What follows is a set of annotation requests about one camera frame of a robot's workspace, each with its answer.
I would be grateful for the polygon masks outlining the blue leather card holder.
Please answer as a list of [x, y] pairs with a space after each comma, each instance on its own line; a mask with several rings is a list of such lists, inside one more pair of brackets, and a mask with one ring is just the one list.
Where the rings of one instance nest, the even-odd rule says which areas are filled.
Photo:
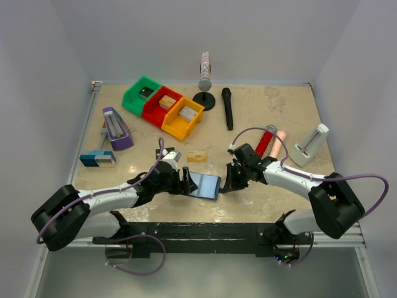
[[221, 183], [221, 178], [219, 176], [191, 172], [190, 177], [197, 185], [197, 189], [190, 192], [188, 196], [211, 201], [216, 201], [218, 199]]

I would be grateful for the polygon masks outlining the gold credit card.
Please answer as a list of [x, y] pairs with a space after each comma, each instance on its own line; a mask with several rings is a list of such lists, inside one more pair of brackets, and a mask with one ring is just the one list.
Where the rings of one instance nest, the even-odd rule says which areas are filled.
[[189, 151], [187, 153], [188, 163], [204, 163], [207, 162], [208, 155], [206, 151]]

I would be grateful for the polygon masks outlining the black credit card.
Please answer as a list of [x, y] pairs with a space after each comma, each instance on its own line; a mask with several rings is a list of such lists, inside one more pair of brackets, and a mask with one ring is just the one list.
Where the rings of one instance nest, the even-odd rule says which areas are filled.
[[174, 151], [175, 148], [174, 147], [166, 147], [164, 149], [156, 149], [155, 150], [155, 154], [156, 154], [156, 158], [160, 157], [160, 159], [164, 158], [168, 153]]

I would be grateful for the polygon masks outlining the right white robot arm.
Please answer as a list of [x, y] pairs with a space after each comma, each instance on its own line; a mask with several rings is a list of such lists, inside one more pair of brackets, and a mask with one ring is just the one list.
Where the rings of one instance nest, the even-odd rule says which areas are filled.
[[306, 232], [323, 232], [339, 239], [365, 213], [352, 188], [338, 173], [310, 174], [285, 166], [270, 156], [260, 158], [247, 143], [239, 147], [231, 145], [228, 153], [233, 159], [226, 165], [222, 192], [242, 190], [254, 181], [286, 189], [310, 202], [310, 209], [293, 209], [276, 221], [276, 235], [282, 243], [291, 243]]

